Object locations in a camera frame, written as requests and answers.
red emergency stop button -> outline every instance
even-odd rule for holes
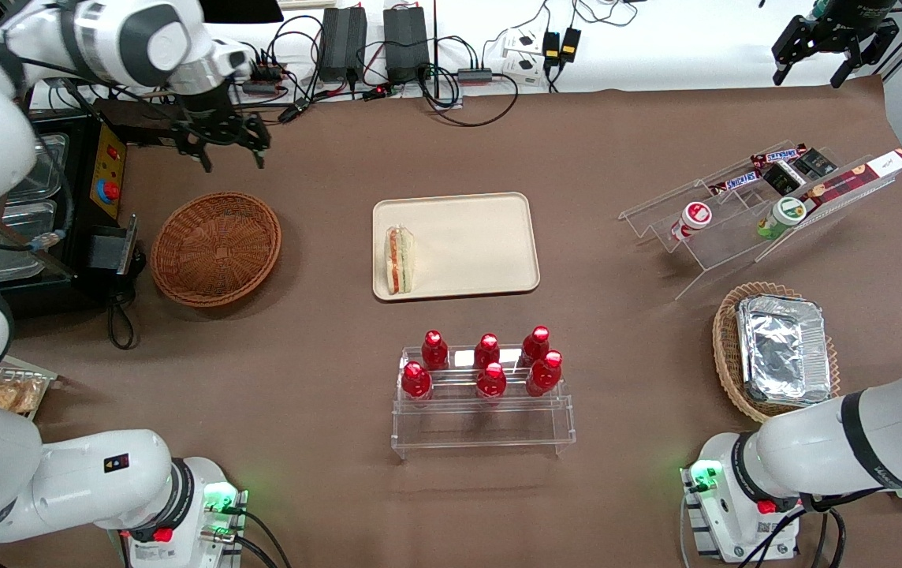
[[[776,503],[769,500],[757,501],[756,508],[760,510],[760,514],[771,514],[777,512]]]
[[[174,536],[174,529],[169,529],[166,526],[162,529],[156,529],[153,531],[153,540],[159,543],[169,543],[171,536]]]

red button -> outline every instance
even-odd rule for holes
[[[114,201],[115,199],[118,199],[119,197],[121,197],[121,195],[122,195],[122,190],[120,190],[120,188],[117,185],[115,185],[111,182],[104,182],[104,196],[105,197],[107,197],[111,201]]]
[[[777,506],[773,501],[758,501],[756,508],[760,510],[760,514],[771,514],[777,512]]]
[[[169,543],[171,536],[174,536],[173,529],[163,528],[153,531],[153,540],[159,543]]]

food package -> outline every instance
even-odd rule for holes
[[[829,399],[825,323],[814,302],[751,296],[739,302],[738,323],[747,396],[799,407]]]
[[[47,379],[34,375],[0,375],[0,409],[11,413],[32,413],[41,403]]]
[[[412,273],[416,263],[415,238],[403,226],[390,226],[385,243],[385,273],[389,293],[412,292]]]

red bottle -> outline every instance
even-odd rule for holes
[[[508,378],[504,374],[504,367],[499,363],[487,364],[475,381],[475,392],[479,398],[499,398],[504,396],[506,389]]]
[[[531,367],[531,364],[537,360],[544,358],[549,352],[549,328],[538,326],[524,338],[520,345],[520,359],[517,359],[517,366]]]
[[[563,356],[558,351],[549,351],[545,358],[531,364],[524,386],[531,396],[542,396],[551,391],[563,378]]]
[[[411,400],[429,400],[434,395],[434,381],[423,365],[410,361],[401,370],[401,390]]]
[[[423,366],[431,371],[448,368],[448,344],[437,330],[427,331],[423,338]]]
[[[501,362],[501,344],[497,342],[497,335],[483,335],[472,354],[473,369],[486,369],[488,364],[499,362]]]

tray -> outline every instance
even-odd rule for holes
[[[46,199],[58,193],[61,188],[59,169],[65,168],[65,148],[69,145],[69,137],[62,133],[45,134],[41,136],[41,141],[34,144],[37,161],[27,177],[6,195],[7,205]]]
[[[55,204],[45,199],[35,204],[9,205],[2,222],[26,238],[37,237],[54,228]],[[0,282],[30,278],[44,270],[30,252],[0,251]]]
[[[412,292],[390,294],[386,231],[416,238]],[[390,199],[373,213],[373,287],[382,301],[527,292],[539,284],[539,259],[527,198],[520,193]]]
[[[430,371],[433,398],[419,402],[401,390],[401,369],[419,360],[419,347],[401,352],[391,409],[391,449],[398,457],[408,459],[410,450],[549,446],[560,455],[577,441],[566,377],[542,396],[527,394],[530,369],[516,364],[520,346],[501,345],[508,388],[495,403],[475,396],[472,347],[451,346],[449,355],[449,369]]]

